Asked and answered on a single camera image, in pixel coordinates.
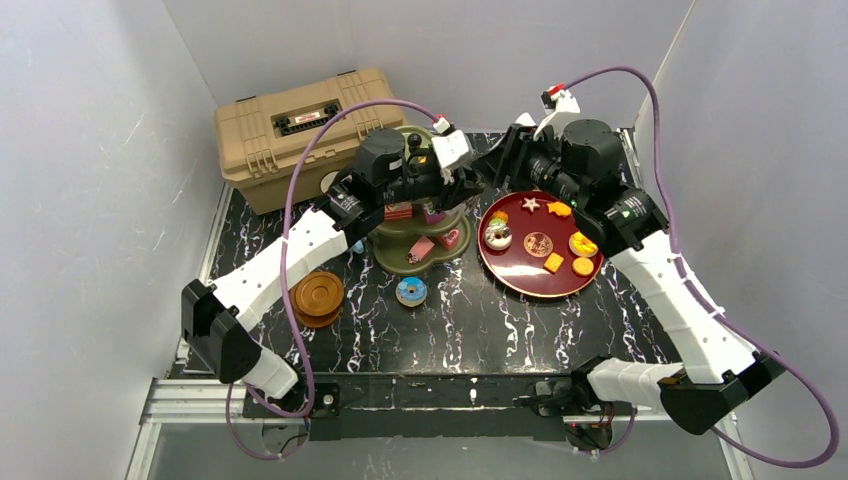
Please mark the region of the red layered cake square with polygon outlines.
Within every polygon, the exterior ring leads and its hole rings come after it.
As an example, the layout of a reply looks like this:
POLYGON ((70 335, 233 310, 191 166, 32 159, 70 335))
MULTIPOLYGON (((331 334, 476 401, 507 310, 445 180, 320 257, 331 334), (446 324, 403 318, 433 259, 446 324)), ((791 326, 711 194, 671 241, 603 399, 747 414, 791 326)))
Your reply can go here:
POLYGON ((384 206, 384 220, 402 221, 413 217, 413 205, 411 202, 401 202, 384 206))

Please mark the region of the purple frosted cake slice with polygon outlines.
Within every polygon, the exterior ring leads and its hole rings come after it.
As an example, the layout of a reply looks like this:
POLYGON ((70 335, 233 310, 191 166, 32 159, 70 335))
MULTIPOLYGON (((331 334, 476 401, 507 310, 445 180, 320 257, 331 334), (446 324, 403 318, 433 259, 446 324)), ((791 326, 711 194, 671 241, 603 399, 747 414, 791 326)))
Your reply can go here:
POLYGON ((422 206, 422 213, 427 225, 436 225, 442 222, 446 217, 447 213, 444 211, 436 211, 429 205, 422 206))

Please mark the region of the green three-tier serving stand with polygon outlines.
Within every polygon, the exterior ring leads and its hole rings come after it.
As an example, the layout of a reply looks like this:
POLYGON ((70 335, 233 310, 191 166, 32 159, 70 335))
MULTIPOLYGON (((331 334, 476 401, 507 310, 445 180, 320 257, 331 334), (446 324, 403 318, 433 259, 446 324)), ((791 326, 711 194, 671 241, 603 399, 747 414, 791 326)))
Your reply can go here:
MULTIPOLYGON (((408 151, 417 147, 432 147, 431 134, 421 127, 400 126, 383 129, 400 131, 406 137, 408 151)), ((411 203, 414 209, 413 217, 402 221, 386 222, 384 206, 381 206, 383 221, 369 234, 377 263, 384 270, 401 276, 421 275, 436 264, 452 261, 460 257, 470 244, 470 223, 466 218, 467 204, 465 202, 444 211, 447 217, 436 225, 427 225, 422 213, 423 205, 429 205, 434 209, 431 203, 422 201, 411 203), (437 238, 453 228, 460 229, 461 239, 453 250, 446 251, 437 238), (429 237, 435 243, 435 248, 421 263, 410 265, 407 261, 407 252, 421 236, 429 237)))

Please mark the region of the pink swirl roll cake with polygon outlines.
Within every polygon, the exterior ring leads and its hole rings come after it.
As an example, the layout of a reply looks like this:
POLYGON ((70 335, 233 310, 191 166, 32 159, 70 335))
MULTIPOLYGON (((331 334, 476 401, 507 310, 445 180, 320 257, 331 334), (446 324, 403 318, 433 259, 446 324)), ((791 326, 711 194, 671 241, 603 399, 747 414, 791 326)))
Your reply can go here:
POLYGON ((417 265, 425 260, 435 248, 435 243, 427 236, 419 237, 407 252, 410 265, 417 265))

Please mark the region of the pink sprinkled cake slice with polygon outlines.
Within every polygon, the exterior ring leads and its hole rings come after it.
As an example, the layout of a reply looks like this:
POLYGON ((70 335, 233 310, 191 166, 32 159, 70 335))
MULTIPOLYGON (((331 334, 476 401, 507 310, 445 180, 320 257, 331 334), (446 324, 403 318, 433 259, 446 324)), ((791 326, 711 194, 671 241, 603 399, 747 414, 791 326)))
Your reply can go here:
POLYGON ((437 240, 440 245, 446 250, 453 250, 461 239, 461 231, 459 228, 453 228, 450 231, 440 235, 437 240))

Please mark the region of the red round lacquer tray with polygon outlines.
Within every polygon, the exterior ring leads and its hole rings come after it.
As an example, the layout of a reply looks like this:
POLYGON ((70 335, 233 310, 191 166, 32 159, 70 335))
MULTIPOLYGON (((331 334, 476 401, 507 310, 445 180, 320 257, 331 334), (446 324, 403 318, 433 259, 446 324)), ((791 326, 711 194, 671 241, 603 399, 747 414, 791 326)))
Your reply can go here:
POLYGON ((548 213, 547 204, 562 202, 554 196, 534 190, 507 194, 488 208, 477 228, 478 251, 486 269, 510 289, 537 298, 560 298, 587 287, 600 272, 604 256, 592 257, 595 270, 589 277, 580 277, 571 264, 578 256, 569 248, 569 237, 579 231, 575 215, 560 218, 548 213), (541 208, 530 214, 521 209, 524 197, 535 197, 541 208), (512 231, 511 246, 505 251, 492 251, 483 240, 483 230, 495 211, 508 214, 507 224, 512 231), (548 255, 555 252, 564 257, 556 274, 543 268, 548 255))

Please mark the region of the blue frosted donut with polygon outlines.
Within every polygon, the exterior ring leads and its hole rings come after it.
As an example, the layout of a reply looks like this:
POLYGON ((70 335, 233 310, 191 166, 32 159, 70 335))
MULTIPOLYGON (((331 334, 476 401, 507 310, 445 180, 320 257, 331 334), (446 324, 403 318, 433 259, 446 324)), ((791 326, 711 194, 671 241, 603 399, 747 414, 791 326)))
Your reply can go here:
POLYGON ((426 301, 428 287, 418 277, 404 277, 397 284, 395 295, 401 305, 414 308, 426 301))

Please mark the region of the brown wooden coasters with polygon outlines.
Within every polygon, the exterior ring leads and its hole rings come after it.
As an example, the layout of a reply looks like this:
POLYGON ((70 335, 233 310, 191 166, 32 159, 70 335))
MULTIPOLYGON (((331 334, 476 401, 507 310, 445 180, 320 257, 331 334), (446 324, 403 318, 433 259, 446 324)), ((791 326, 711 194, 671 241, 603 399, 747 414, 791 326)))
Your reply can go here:
POLYGON ((326 271, 310 273, 289 292, 297 321, 313 329, 327 327, 340 317, 343 296, 340 278, 326 271))

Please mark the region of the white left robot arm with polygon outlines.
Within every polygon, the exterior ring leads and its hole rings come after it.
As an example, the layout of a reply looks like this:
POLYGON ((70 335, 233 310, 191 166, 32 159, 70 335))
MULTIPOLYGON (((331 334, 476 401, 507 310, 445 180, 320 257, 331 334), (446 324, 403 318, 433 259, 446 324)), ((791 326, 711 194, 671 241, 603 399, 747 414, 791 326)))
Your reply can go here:
POLYGON ((456 129, 417 148, 398 129, 371 132, 327 191, 298 220, 286 219, 285 233, 271 245, 209 284, 195 279, 183 288, 183 340, 221 383, 284 398, 299 374, 255 340, 252 329, 278 300, 291 304, 291 291, 308 275, 383 224, 386 206, 431 201, 451 211, 478 195, 482 182, 468 166, 471 155, 456 129))

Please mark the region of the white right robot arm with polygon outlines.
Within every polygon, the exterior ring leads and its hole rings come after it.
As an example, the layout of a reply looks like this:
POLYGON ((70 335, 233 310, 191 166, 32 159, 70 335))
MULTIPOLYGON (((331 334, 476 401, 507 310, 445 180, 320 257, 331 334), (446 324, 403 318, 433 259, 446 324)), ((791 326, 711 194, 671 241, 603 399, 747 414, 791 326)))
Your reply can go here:
POLYGON ((667 209, 625 182, 618 136, 604 122, 563 130, 522 116, 475 167, 493 184, 537 187, 573 205, 577 228, 638 290, 674 344, 679 361, 646 364, 596 358, 571 382, 594 402, 666 412, 700 435, 784 373, 784 366, 726 323, 676 246, 667 209))

